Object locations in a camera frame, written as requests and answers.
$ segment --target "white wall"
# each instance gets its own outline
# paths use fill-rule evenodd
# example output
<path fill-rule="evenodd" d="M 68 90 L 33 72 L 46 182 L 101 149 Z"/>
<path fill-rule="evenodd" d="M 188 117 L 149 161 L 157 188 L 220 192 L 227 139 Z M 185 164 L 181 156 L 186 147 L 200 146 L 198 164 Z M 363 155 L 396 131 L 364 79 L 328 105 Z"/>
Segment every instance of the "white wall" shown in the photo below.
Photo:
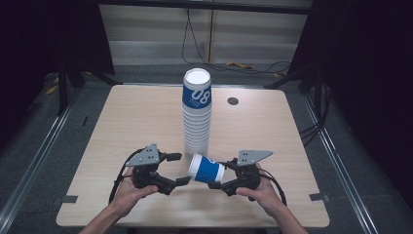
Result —
<path fill-rule="evenodd" d="M 311 0 L 217 0 L 255 5 L 310 7 Z M 115 65 L 183 63 L 186 10 L 100 6 Z M 200 51 L 211 62 L 271 63 L 292 60 L 306 16 L 190 10 Z M 190 30 L 185 57 L 201 61 Z"/>

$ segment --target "wooden tabletop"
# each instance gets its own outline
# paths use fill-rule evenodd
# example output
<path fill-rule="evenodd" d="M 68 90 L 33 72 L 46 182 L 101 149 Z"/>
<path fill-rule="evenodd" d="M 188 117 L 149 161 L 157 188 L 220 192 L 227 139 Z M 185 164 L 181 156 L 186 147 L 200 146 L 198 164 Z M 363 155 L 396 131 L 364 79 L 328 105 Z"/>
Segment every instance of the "wooden tabletop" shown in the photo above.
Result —
<path fill-rule="evenodd" d="M 231 105 L 228 98 L 237 98 Z M 162 152 L 184 153 L 181 113 L 182 87 L 115 86 L 103 107 L 67 195 L 74 204 L 62 204 L 56 222 L 85 226 L 106 205 L 125 160 L 136 149 L 153 142 Z M 229 161 L 242 149 L 272 150 L 261 166 L 280 183 L 288 207 L 306 227 L 324 227 L 329 218 L 313 171 L 281 91 L 212 88 L 212 119 L 207 157 Z M 189 160 L 164 162 L 161 176 L 175 180 L 187 175 Z M 226 171 L 225 180 L 235 178 Z M 145 227 L 271 227 L 277 224 L 256 202 L 228 197 L 204 183 L 177 187 L 169 196 L 154 194 L 140 200 L 119 220 L 122 226 Z"/>

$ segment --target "blue and white cup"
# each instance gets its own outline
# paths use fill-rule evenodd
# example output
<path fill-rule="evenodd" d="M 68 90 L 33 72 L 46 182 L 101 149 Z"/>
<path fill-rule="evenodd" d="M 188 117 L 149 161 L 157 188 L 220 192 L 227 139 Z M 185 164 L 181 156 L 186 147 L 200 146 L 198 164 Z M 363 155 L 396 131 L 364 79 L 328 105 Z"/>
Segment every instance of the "blue and white cup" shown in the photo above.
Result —
<path fill-rule="evenodd" d="M 207 155 L 211 109 L 209 73 L 201 68 L 187 71 L 183 79 L 182 118 L 185 154 L 189 162 L 195 153 Z"/>
<path fill-rule="evenodd" d="M 225 167 L 200 154 L 194 154 L 188 176 L 195 181 L 209 183 L 220 182 L 224 177 Z"/>

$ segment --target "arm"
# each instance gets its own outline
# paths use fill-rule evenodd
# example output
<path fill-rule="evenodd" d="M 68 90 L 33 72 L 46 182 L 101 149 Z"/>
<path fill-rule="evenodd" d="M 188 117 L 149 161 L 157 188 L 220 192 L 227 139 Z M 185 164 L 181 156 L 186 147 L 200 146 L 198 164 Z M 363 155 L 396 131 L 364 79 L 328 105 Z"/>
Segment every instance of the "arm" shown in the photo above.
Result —
<path fill-rule="evenodd" d="M 122 217 L 128 215 L 139 199 L 158 192 L 155 185 L 135 188 L 131 181 L 132 168 L 124 174 L 125 177 L 113 201 L 104 208 L 80 233 L 106 233 Z"/>
<path fill-rule="evenodd" d="M 261 184 L 255 190 L 240 187 L 237 194 L 255 199 L 265 213 L 276 221 L 282 233 L 307 233 L 294 214 L 282 203 L 269 179 L 261 177 Z"/>

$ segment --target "blue label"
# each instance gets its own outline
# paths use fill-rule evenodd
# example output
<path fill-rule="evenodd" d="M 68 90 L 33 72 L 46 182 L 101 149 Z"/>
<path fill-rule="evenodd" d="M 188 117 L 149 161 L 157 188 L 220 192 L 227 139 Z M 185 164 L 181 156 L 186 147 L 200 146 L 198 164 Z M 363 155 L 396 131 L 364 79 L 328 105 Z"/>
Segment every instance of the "blue label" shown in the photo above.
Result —
<path fill-rule="evenodd" d="M 193 91 L 184 85 L 182 101 L 186 106 L 193 109 L 202 109 L 207 107 L 212 101 L 210 86 L 204 90 Z"/>
<path fill-rule="evenodd" d="M 214 182 L 216 175 L 218 174 L 219 164 L 213 162 L 207 157 L 203 157 L 200 167 L 198 168 L 195 180 L 199 182 Z"/>

